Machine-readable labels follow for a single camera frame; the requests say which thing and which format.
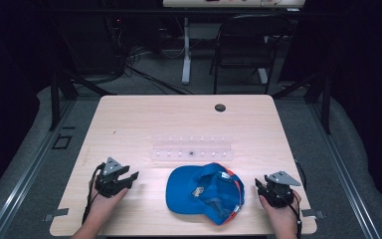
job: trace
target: chair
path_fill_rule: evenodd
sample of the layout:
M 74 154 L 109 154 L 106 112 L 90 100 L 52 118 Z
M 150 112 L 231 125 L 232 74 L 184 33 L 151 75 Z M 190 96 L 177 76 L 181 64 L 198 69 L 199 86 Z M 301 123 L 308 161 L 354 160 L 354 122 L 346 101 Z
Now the chair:
M 275 64 L 278 43 L 288 28 L 288 20 L 273 15 L 237 15 L 226 20 L 216 38 L 215 56 L 210 75 L 215 68 L 213 94 L 217 94 L 218 68 L 269 69 L 264 94 L 268 93 Z

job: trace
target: cap brim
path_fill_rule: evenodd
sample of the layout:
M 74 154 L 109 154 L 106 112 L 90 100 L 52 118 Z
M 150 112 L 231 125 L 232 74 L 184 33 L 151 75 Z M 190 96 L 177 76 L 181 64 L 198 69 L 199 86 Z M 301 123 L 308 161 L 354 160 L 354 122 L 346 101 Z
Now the cap brim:
M 181 166 L 172 171 L 166 185 L 167 207 L 180 214 L 203 214 L 205 204 L 192 195 L 197 187 L 195 178 L 203 166 Z

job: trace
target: blue cap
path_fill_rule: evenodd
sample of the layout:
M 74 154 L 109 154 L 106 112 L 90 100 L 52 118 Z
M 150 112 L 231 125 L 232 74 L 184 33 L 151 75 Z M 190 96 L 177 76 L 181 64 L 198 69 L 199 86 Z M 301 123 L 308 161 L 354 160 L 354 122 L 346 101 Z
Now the blue cap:
M 244 205 L 244 184 L 234 172 L 216 162 L 181 166 L 167 181 L 166 204 L 173 212 L 204 214 L 222 225 Z

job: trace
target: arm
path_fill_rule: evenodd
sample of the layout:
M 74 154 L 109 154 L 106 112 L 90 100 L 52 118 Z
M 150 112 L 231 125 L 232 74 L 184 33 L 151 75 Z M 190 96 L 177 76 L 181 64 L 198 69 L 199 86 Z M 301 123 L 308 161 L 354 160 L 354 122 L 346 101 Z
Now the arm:
M 101 227 L 113 212 L 116 204 L 122 200 L 127 192 L 128 189 L 123 188 L 117 195 L 111 198 L 106 198 L 102 195 L 97 195 L 96 189 L 93 188 L 92 197 L 95 197 L 95 200 L 92 203 L 92 208 L 90 210 L 89 216 L 87 217 L 82 227 L 76 232 L 76 234 L 74 234 L 72 238 L 96 238 Z
M 292 207 L 295 210 L 299 210 L 298 202 L 300 201 L 300 196 L 296 191 L 293 192 L 296 196 L 293 199 Z M 296 216 L 289 207 L 284 208 L 273 208 L 264 196 L 259 196 L 260 202 L 265 208 L 269 215 L 269 219 L 272 223 L 272 227 L 275 231 L 276 237 L 278 239 L 294 239 L 296 238 L 297 225 Z

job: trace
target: table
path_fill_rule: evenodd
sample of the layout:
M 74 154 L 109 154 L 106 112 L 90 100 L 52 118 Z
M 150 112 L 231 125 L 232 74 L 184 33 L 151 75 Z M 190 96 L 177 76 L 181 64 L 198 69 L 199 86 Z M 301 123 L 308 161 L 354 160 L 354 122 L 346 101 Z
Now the table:
M 163 0 L 164 7 L 170 8 L 302 8 L 305 0 Z M 182 70 L 182 84 L 190 83 L 191 54 L 189 47 L 190 24 L 188 18 L 184 21 L 184 67 Z M 265 69 L 258 69 L 262 83 L 266 83 L 268 76 Z
M 226 107 L 217 112 L 215 105 Z M 232 159 L 218 161 L 233 170 L 245 185 L 246 204 L 223 226 L 203 215 L 178 215 L 165 203 L 166 182 L 181 165 L 204 165 L 212 160 L 152 158 L 156 138 L 162 135 L 225 137 Z M 68 214 L 54 218 L 54 236 L 73 235 L 81 226 L 88 182 L 95 168 L 111 156 L 139 171 L 128 194 L 100 231 L 106 236 L 266 235 L 272 234 L 261 206 L 254 178 L 286 171 L 300 181 L 275 103 L 270 96 L 107 96 L 100 100 L 59 209 Z M 293 187 L 309 209 L 303 187 Z M 314 219 L 304 217 L 303 234 L 316 230 Z

